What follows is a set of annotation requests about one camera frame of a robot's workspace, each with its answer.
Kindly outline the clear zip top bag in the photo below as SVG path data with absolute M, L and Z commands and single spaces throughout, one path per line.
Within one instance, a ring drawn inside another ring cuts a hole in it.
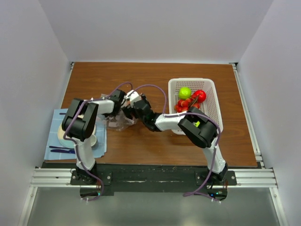
M 138 119 L 129 119 L 124 114 L 124 106 L 127 106 L 126 101 L 124 101 L 120 112 L 116 116 L 109 116 L 109 113 L 97 114 L 97 117 L 100 118 L 103 124 L 106 125 L 108 129 L 122 131 L 126 128 L 135 125 L 138 122 Z

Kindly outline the red fake cherry bunch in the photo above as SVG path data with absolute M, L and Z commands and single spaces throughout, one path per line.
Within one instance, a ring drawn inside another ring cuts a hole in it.
M 185 112 L 191 107 L 200 108 L 200 102 L 198 101 L 198 96 L 191 96 L 187 99 L 180 99 L 174 106 L 177 113 Z

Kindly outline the green fake apple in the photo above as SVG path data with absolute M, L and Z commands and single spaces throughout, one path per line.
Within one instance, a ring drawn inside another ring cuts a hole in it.
M 178 92 L 178 98 L 186 100 L 191 97 L 191 89 L 188 87 L 181 87 Z

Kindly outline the red fake apple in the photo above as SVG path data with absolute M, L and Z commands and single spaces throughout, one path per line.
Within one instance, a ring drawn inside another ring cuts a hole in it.
M 196 100 L 197 103 L 203 103 L 206 100 L 206 92 L 203 90 L 197 90 L 192 95 L 191 98 Z

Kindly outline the white plastic basket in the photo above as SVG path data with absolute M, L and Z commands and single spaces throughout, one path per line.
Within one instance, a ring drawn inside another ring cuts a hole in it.
M 211 79 L 204 78 L 176 78 L 168 82 L 169 113 L 176 113 L 174 106 L 178 103 L 180 88 L 188 87 L 194 93 L 202 90 L 206 93 L 206 99 L 200 104 L 200 111 L 214 120 L 223 130 L 222 114 L 219 106 L 215 84 Z

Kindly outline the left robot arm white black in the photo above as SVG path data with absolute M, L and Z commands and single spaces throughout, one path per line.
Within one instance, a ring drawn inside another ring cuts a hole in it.
M 74 144 L 76 155 L 76 179 L 87 185 L 101 185 L 97 175 L 96 161 L 91 146 L 96 117 L 100 115 L 115 116 L 121 109 L 126 93 L 114 90 L 109 96 L 98 99 L 83 100 L 75 98 L 63 119 L 61 128 L 63 138 Z

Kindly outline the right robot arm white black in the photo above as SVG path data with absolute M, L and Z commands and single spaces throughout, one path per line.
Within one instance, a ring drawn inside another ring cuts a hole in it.
M 210 181 L 220 185 L 226 180 L 228 165 L 218 147 L 222 129 L 215 121 L 190 104 L 177 106 L 176 113 L 156 113 L 152 110 L 146 96 L 134 91 L 126 94 L 124 100 L 125 105 L 122 110 L 128 118 L 139 119 L 153 132 L 181 130 L 195 146 L 203 150 L 210 171 Z

